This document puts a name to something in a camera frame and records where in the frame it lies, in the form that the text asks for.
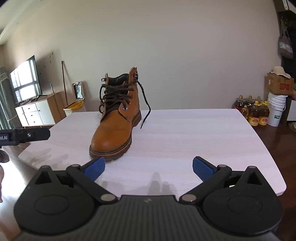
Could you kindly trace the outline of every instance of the tv screen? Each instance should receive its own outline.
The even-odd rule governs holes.
[[[23,62],[9,76],[16,103],[42,95],[35,56]]]

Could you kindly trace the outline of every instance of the brown leather boot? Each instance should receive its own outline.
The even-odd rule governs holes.
[[[109,78],[106,74],[102,81],[105,81],[105,84],[100,89],[99,110],[103,116],[91,140],[89,154],[92,158],[104,157],[106,161],[110,161],[121,157],[129,149],[132,142],[132,129],[141,120],[137,83],[149,107],[143,123],[151,109],[143,87],[138,81],[138,72],[135,67],[131,68],[129,74],[122,74],[116,78]],[[101,97],[102,88],[106,89],[103,97]]]

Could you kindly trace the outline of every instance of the white table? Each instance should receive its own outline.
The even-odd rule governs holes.
[[[47,141],[32,142],[19,158],[53,170],[90,160],[89,145],[99,125],[99,112],[78,112],[53,126]],[[179,198],[202,181],[192,170],[201,156],[213,165],[233,170],[257,166],[277,195],[286,184],[259,136],[234,109],[153,110],[142,129],[133,129],[133,142],[121,158],[106,164],[96,180],[121,196],[169,195]]]

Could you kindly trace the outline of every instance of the blue gripper pad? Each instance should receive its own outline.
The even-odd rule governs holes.
[[[83,170],[83,174],[92,181],[95,181],[104,172],[105,165],[105,158],[99,157],[92,160],[92,164]]]
[[[209,177],[214,175],[215,171],[206,165],[201,159],[194,158],[192,162],[194,173],[204,182]]]

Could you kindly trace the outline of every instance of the stacked bucket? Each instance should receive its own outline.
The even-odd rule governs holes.
[[[269,118],[267,124],[270,126],[278,126],[281,115],[286,108],[287,95],[268,94]]]

